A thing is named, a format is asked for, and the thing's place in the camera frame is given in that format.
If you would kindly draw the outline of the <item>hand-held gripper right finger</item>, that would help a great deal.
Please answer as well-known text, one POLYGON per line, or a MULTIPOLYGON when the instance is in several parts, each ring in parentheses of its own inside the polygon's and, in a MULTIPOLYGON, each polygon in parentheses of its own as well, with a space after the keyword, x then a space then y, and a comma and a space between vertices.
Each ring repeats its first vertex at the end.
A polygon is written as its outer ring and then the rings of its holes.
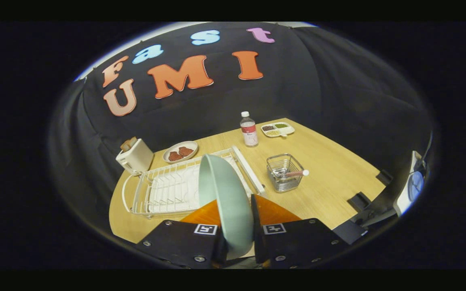
POLYGON ((351 246, 317 218, 263 221, 264 197, 251 196, 255 261, 264 269, 304 269, 327 263, 351 246))

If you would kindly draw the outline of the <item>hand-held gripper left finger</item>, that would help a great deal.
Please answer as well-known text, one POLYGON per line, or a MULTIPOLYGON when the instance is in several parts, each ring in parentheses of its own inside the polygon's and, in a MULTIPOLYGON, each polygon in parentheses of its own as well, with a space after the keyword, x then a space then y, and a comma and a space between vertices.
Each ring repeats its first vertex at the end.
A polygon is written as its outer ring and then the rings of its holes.
POLYGON ((218 268, 226 263, 228 246, 222 234, 217 200, 181 221, 163 220, 136 244, 136 249, 181 268, 218 268))

